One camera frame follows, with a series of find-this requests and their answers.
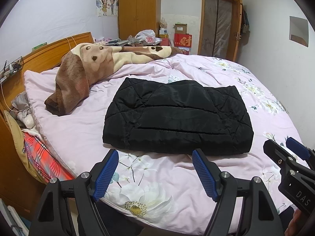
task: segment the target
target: door frame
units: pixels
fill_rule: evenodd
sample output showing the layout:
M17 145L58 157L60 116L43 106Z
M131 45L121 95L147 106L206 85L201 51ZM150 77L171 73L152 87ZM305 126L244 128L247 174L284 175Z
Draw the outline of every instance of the door frame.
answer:
M234 3L235 0L226 0L231 3ZM202 44L202 36L204 34L204 2L205 0L202 0L202 5L201 5L201 21L200 21L200 32L199 32L199 45L198 45L198 55L200 55L201 52L201 44Z

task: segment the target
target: blue textured pad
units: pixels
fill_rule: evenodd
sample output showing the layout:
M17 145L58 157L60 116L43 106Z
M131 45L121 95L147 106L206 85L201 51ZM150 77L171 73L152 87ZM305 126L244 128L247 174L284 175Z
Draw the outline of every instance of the blue textured pad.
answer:
M215 188L215 180L211 176L209 170L196 150L193 151L193 165L197 171L204 190L206 191L206 194L215 200L218 197Z
M95 182L95 191L93 194L93 198L95 201L98 201L100 198L104 197L108 185L111 182L111 178L114 175L114 172L117 168L118 161L119 161L118 152L115 150L112 153L111 157L109 157L102 172L100 173L99 177Z
M311 155L308 152L308 149L303 146L301 143L297 142L294 138L289 137L285 142L287 148L299 156L302 160L308 160Z

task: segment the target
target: red plaid cloth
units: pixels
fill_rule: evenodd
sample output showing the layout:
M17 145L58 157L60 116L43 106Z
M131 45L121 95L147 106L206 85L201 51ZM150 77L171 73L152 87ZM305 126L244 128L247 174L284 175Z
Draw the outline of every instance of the red plaid cloth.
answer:
M24 147L28 160L46 182L53 177L57 177L60 181L74 179L39 138L24 132Z

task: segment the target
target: brown blanket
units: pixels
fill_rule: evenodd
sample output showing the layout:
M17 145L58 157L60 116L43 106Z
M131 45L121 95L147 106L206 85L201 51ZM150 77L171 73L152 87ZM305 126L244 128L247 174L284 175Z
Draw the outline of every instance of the brown blanket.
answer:
M76 105L87 98L90 87L108 77L126 64L144 64L182 53L169 46L108 47L81 43L63 58L56 76L56 91L46 101L52 114L69 114Z

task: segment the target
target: human hand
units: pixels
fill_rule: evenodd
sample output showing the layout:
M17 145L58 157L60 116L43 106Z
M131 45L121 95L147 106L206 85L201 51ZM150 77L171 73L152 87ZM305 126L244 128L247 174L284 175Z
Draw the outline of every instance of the human hand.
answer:
M288 228L286 229L286 231L284 233L284 236L297 235L297 233L299 232L297 222L300 219L301 215L302 215L301 210L297 209L296 211L294 211L293 218L290 221Z

